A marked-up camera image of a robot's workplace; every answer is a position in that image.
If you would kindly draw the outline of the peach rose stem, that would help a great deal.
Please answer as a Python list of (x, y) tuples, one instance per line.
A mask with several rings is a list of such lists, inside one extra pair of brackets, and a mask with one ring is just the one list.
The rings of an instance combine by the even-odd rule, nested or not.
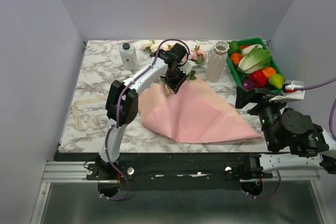
[[(176, 69), (177, 68), (177, 65), (176, 66), (174, 66), (174, 67), (169, 67), (168, 68), (168, 71), (167, 72), (169, 72), (169, 71), (172, 71), (172, 70), (174, 70), (174, 69)], [(164, 76), (165, 76), (165, 74), (161, 77), (161, 81), (165, 84), (165, 82), (164, 82)], [(196, 77), (195, 77), (195, 70), (193, 69), (191, 72), (190, 72), (190, 74), (187, 76), (187, 80), (186, 81), (189, 81), (189, 80), (195, 80), (196, 79)]]

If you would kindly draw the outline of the pink wrapping paper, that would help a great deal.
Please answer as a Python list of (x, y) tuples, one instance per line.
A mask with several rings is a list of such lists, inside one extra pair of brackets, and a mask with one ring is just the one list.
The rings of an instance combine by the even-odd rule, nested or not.
[(208, 144), (260, 138), (201, 78), (185, 81), (177, 93), (157, 84), (139, 97), (142, 126), (178, 143)]

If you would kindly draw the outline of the pink rose stem with bud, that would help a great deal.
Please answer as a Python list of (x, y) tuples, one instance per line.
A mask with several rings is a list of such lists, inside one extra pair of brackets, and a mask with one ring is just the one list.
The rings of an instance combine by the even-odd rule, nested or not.
[(191, 51), (188, 60), (193, 61), (198, 66), (202, 66), (207, 58), (206, 52), (201, 49), (200, 45), (196, 45), (195, 48)]

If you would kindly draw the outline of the white rose stem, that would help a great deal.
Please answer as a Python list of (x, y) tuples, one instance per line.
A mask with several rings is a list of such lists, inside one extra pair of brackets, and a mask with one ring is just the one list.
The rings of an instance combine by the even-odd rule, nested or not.
[(142, 44), (142, 50), (148, 52), (150, 57), (154, 57), (158, 47), (159, 44), (154, 39), (146, 40)]

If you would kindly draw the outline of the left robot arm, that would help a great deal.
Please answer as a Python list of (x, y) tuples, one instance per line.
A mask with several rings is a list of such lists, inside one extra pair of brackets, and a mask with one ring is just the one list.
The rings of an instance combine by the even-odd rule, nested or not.
[(98, 173), (104, 179), (112, 179), (116, 173), (122, 174), (115, 166), (120, 156), (120, 145), (126, 128), (135, 119), (139, 110), (139, 96), (155, 80), (162, 78), (174, 93), (188, 77), (184, 69), (187, 64), (190, 49), (187, 44), (178, 39), (172, 39), (176, 44), (169, 50), (159, 44), (151, 61), (132, 77), (112, 82), (106, 101), (108, 131), (102, 151), (95, 158)]

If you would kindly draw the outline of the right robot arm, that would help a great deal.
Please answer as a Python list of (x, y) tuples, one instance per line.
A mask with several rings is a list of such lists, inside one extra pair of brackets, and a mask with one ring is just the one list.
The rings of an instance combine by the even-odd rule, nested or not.
[(310, 116), (287, 107), (289, 102), (301, 98), (298, 92), (280, 94), (263, 88), (236, 88), (235, 107), (242, 109), (254, 103), (248, 114), (257, 116), (261, 123), (269, 151), (259, 158), (264, 173), (324, 169), (328, 174), (335, 174), (333, 136), (313, 123)]

